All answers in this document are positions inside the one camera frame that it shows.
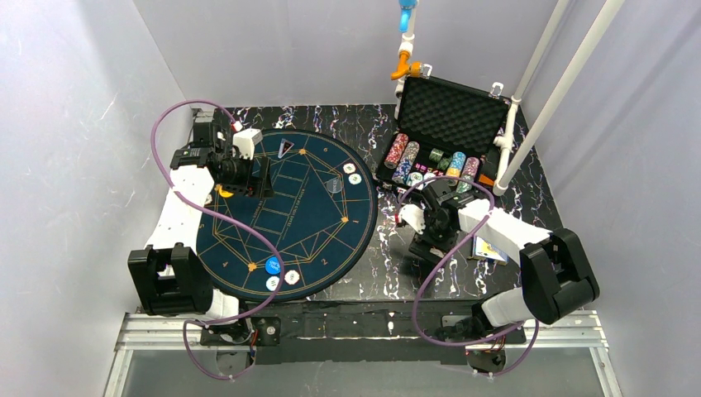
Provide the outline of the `white pvc pipe frame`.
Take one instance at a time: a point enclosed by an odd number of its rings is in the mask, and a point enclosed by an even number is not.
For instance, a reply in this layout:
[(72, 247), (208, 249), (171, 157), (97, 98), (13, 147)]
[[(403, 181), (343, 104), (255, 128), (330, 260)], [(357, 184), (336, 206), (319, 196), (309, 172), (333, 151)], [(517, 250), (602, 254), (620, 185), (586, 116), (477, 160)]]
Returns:
[[(560, 62), (561, 75), (556, 76), (552, 62), (556, 59), (555, 50), (560, 48), (557, 42), (560, 36), (568, 32), (567, 21), (577, 5), (575, 1), (555, 3), (522, 77), (509, 97), (510, 105), (503, 132), (494, 140), (494, 144), (499, 148), (498, 168), (493, 186), (495, 195), (502, 196), (506, 193), (527, 154), (535, 147), (538, 138), (545, 131), (623, 4), (623, 1), (601, 2), (600, 9), (595, 13), (589, 27), (580, 29), (582, 36), (578, 44), (571, 48), (569, 60)], [(527, 110), (537, 112), (537, 115), (522, 143), (516, 147), (514, 144), (517, 115)]]

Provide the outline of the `light blue poker chip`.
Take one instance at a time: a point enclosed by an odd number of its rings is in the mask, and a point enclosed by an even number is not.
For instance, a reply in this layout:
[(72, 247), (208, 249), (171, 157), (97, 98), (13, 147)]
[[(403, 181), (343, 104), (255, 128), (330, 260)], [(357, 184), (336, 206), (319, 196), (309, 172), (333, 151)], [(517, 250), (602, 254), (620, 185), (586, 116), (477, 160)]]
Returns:
[(265, 286), (268, 291), (274, 292), (275, 290), (280, 289), (280, 278), (277, 275), (272, 275), (270, 276), (266, 282)]

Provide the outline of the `purple chip row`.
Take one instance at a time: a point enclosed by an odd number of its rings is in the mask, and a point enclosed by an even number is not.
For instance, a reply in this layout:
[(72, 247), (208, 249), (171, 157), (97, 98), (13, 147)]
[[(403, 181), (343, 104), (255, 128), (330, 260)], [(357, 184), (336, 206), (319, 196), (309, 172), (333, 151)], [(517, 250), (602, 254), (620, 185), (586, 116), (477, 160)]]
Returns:
[(457, 193), (464, 193), (472, 190), (473, 186), (471, 184), (474, 181), (477, 171), (479, 170), (480, 159), (477, 157), (469, 157), (466, 159), (463, 170), (461, 171), (460, 177), (463, 181), (460, 181), (456, 187)]

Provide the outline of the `light blue chip row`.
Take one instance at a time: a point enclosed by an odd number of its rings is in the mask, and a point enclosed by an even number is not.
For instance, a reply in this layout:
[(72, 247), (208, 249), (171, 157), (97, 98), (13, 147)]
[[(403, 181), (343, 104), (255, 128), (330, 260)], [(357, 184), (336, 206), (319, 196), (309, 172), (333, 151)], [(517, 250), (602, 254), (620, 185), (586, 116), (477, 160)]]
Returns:
[(460, 177), (461, 172), (465, 166), (466, 155), (463, 152), (454, 152), (450, 164), (446, 170), (446, 176)]

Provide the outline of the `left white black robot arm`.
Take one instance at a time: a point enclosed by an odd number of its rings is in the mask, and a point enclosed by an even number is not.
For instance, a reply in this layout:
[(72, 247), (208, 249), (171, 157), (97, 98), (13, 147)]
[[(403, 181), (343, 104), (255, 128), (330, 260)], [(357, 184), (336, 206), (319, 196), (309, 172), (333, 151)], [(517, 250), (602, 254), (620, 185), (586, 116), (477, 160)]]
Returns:
[(257, 199), (272, 194), (269, 160), (254, 159), (259, 129), (233, 124), (226, 134), (198, 122), (193, 140), (176, 150), (169, 165), (159, 163), (169, 192), (145, 247), (131, 251), (127, 266), (141, 306), (152, 316), (192, 315), (199, 323), (227, 324), (242, 317), (236, 298), (214, 286), (197, 254), (204, 215), (230, 222), (205, 207), (214, 189)]

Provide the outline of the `round dark blue poker mat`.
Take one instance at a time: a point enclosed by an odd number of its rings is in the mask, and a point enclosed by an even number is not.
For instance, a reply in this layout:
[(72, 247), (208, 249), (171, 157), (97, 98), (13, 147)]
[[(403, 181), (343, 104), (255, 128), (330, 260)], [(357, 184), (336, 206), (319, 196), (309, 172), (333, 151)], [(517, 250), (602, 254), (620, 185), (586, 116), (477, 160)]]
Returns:
[[(347, 144), (316, 132), (267, 129), (255, 148), (270, 160), (274, 197), (259, 199), (216, 190), (206, 208), (230, 222), (204, 215), (197, 254), (222, 292), (254, 302), (303, 299), (341, 279), (363, 256), (374, 233), (377, 192), (370, 169)], [(362, 182), (351, 185), (343, 165), (353, 163)], [(325, 182), (342, 177), (344, 189), (330, 195)], [(265, 262), (278, 258), (280, 289), (265, 286)], [(288, 285), (296, 270), (301, 280)]]

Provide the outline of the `red white poker chip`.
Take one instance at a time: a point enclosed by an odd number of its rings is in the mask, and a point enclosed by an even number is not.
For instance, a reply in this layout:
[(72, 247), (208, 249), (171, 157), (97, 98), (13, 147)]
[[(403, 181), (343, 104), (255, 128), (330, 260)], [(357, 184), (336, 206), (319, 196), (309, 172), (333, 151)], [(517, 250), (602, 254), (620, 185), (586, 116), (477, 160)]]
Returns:
[(285, 273), (284, 275), (284, 281), (288, 285), (295, 285), (301, 280), (301, 275), (298, 271), (296, 270), (289, 270), (288, 272)]

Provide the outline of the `aluminium rail front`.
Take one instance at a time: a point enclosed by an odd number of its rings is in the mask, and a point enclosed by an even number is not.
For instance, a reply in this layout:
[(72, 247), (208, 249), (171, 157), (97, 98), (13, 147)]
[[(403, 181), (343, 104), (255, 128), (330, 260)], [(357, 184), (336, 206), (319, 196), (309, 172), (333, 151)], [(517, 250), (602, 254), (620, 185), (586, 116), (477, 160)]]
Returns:
[[(187, 345), (202, 350), (199, 329), (188, 326), (188, 337), (183, 340), (184, 317), (167, 318), (143, 313), (125, 315), (115, 346), (115, 355), (105, 389), (106, 396), (118, 396), (124, 390), (126, 374), (133, 352), (183, 351)], [(323, 314), (313, 319), (310, 326), (303, 326), (297, 316), (292, 327), (298, 329), (301, 340), (388, 340), (409, 341), (422, 339), (415, 333), (411, 319), (394, 311), (387, 313)], [(577, 310), (552, 325), (527, 320), (521, 329), (527, 338), (536, 336), (535, 348), (588, 348), (594, 360), (595, 370), (606, 396), (620, 396), (622, 391), (608, 356), (608, 340), (598, 314), (594, 310)]]

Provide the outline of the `playing card deck box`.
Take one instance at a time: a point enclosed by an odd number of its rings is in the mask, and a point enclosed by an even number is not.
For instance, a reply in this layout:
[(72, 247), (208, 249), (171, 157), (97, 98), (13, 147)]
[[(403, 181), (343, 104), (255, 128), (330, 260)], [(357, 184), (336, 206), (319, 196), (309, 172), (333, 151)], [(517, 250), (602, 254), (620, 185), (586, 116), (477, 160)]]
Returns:
[(473, 238), (472, 256), (475, 259), (492, 261), (499, 265), (506, 265), (508, 263), (508, 256), (504, 251), (498, 249), (495, 245), (481, 237)]

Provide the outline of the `clear dealer button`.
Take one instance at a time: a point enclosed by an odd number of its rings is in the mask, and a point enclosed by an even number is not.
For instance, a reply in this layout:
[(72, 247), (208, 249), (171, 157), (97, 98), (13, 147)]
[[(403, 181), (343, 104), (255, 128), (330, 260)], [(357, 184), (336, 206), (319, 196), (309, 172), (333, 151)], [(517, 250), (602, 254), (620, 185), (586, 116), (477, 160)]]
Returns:
[(343, 178), (335, 177), (325, 182), (325, 188), (330, 195), (339, 194), (344, 189)]

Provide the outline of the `yellow big blind button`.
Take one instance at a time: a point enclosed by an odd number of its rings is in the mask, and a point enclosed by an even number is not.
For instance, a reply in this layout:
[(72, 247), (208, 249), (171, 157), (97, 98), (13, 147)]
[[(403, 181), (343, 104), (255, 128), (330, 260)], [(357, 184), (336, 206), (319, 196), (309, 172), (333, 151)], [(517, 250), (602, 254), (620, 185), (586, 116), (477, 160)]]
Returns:
[(229, 192), (229, 191), (225, 190), (220, 184), (218, 184), (218, 185), (215, 187), (215, 190), (218, 192), (218, 194), (219, 194), (221, 197), (223, 197), (223, 198), (225, 198), (225, 199), (228, 199), (228, 198), (231, 198), (231, 197), (234, 196), (234, 194), (233, 194), (232, 192)]

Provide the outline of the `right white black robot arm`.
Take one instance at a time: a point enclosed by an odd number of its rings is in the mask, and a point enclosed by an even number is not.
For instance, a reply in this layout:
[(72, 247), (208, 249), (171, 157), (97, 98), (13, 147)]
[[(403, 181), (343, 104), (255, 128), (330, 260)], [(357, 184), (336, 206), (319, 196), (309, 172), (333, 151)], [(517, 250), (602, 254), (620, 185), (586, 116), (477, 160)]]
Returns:
[(434, 343), (467, 346), (502, 336), (519, 323), (552, 325), (600, 296), (600, 288), (579, 237), (570, 229), (536, 227), (504, 212), (494, 195), (474, 184), (460, 193), (453, 178), (429, 178), (413, 187), (423, 205), (403, 204), (399, 226), (415, 232), (410, 251), (437, 269), (479, 237), (518, 264), (521, 284), (473, 304), (470, 315), (441, 328)]

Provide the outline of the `blue small blind button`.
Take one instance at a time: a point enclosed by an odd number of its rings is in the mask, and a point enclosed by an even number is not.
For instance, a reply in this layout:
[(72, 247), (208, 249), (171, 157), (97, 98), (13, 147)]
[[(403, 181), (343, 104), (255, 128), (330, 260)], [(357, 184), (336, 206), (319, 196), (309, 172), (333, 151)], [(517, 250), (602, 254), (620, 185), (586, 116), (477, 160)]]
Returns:
[(277, 257), (271, 256), (265, 262), (265, 271), (269, 275), (279, 275), (281, 272), (280, 263)]

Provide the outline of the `red white chip row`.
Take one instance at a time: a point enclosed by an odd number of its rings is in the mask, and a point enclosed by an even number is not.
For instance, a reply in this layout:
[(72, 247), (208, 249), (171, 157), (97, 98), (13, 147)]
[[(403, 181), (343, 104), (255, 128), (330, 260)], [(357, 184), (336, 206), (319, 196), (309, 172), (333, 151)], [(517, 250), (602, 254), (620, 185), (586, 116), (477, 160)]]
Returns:
[(407, 144), (408, 136), (406, 134), (401, 132), (396, 134), (392, 145), (389, 147), (389, 152), (384, 158), (384, 166), (388, 169), (395, 169)]

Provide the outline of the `loose light blue chips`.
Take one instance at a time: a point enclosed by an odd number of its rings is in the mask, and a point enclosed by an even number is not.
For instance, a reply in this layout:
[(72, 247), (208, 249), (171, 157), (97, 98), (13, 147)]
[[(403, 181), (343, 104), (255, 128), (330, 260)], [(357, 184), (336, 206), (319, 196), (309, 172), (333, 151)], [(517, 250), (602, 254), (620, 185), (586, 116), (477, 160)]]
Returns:
[(408, 177), (406, 179), (406, 184), (408, 186), (414, 186), (414, 185), (420, 184), (422, 181), (424, 181), (426, 179), (430, 179), (430, 178), (434, 178), (434, 177), (436, 177), (436, 175), (433, 173), (422, 174), (418, 171), (414, 171), (408, 175)]

